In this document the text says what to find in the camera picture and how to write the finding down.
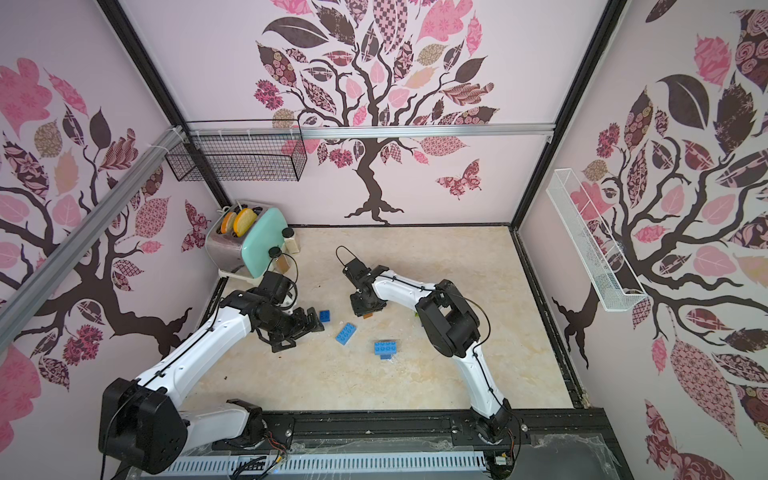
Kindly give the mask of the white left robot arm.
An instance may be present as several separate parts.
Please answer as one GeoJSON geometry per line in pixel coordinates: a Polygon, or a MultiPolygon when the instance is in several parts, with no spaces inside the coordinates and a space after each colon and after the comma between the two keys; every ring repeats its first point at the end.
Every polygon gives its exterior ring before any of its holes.
{"type": "Polygon", "coordinates": [[[251,447],[266,437],[261,407],[240,399],[199,411],[182,406],[202,377],[241,340],[256,335],[272,352],[296,347],[324,329],[313,307],[297,304],[295,281],[268,272],[248,290],[216,300],[200,328],[169,356],[133,380],[118,378],[104,391],[98,450],[150,474],[183,453],[225,441],[251,447]]]}

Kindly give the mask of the light blue long lego brick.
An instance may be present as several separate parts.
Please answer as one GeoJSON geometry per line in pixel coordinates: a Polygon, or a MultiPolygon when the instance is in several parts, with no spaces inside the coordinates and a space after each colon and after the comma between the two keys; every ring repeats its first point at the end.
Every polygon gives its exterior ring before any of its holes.
{"type": "Polygon", "coordinates": [[[356,330],[357,327],[355,325],[352,323],[346,323],[336,335],[335,339],[341,345],[346,345],[352,336],[356,333],[356,330]]]}

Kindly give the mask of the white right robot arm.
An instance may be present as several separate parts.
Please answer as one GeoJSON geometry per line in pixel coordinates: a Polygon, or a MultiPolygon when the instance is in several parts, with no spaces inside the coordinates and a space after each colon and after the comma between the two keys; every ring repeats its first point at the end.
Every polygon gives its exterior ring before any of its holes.
{"type": "Polygon", "coordinates": [[[370,268],[357,258],[344,264],[342,272],[355,288],[350,302],[356,316],[381,311],[390,303],[416,314],[430,344],[454,361],[464,380],[479,437],[489,444],[501,442],[510,430],[511,406],[484,358],[480,318],[455,284],[447,279],[419,282],[383,265],[370,268]]]}

